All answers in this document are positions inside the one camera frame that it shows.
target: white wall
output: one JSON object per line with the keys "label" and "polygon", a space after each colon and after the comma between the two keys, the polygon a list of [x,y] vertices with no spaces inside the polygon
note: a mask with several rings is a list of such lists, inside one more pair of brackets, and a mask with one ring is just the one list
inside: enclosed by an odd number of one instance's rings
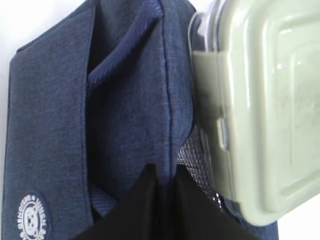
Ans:
{"label": "white wall", "polygon": [[[83,1],[0,0],[0,186],[3,184],[9,61],[16,49],[59,22]],[[204,9],[211,0],[190,1],[197,9]],[[280,240],[319,240],[319,223],[320,195],[279,221]]]}

